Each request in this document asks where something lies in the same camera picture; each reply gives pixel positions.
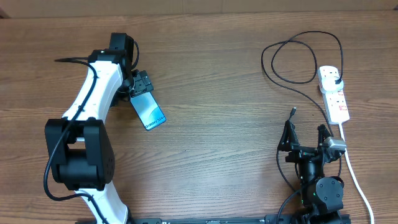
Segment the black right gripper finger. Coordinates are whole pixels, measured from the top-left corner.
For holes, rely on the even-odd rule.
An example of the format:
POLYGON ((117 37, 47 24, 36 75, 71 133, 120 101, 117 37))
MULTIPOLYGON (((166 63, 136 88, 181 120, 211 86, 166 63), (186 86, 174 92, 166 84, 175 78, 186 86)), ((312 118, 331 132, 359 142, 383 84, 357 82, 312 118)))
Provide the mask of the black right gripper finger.
POLYGON ((318 147, 327 147, 328 146, 328 138, 331 137, 331 134, 327 127, 324 124, 318 126, 318 147))
POLYGON ((291 122, 291 120, 288 119, 285 122, 284 130, 282 133, 282 137, 279 141, 279 144, 277 146, 277 150, 290 152, 297 150, 299 146, 300 143, 295 132, 295 126, 291 122))

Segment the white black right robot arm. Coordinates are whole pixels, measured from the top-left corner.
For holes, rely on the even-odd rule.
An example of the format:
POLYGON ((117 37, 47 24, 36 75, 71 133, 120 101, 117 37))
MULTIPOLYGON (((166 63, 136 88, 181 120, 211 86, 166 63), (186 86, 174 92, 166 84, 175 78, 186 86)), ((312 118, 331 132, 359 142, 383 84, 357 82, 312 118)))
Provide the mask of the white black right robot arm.
POLYGON ((318 128, 317 147, 301 146, 291 120, 285 122, 277 152, 288 155, 285 161, 297 166, 300 188, 292 196, 300 195, 303 209, 291 215, 290 223, 343 223, 344 182, 338 176, 325 176, 324 165, 341 159, 346 143, 333 137, 325 125, 318 128))

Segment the Samsung Galaxy smartphone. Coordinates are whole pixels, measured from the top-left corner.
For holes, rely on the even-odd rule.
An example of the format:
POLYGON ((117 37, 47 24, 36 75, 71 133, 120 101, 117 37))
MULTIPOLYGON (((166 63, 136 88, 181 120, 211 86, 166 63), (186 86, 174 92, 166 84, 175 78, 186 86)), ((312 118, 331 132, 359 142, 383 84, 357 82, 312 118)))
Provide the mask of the Samsung Galaxy smartphone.
POLYGON ((139 119, 147 131, 166 122, 166 117, 151 92, 130 99, 139 119))

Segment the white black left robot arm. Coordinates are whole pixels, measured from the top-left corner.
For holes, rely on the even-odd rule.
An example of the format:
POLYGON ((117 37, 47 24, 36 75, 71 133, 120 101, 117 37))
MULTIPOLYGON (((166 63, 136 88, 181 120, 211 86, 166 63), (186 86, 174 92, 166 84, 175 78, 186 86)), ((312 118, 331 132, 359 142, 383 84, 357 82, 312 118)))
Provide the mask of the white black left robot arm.
POLYGON ((153 90, 146 72, 136 69, 138 60, 138 44, 126 33, 112 33, 109 47, 88 57, 59 60, 84 65, 88 71, 71 107, 45 125, 49 159, 43 188, 54 201, 81 197, 95 223, 135 222, 113 184, 115 158, 104 124, 110 107, 119 100, 153 90))

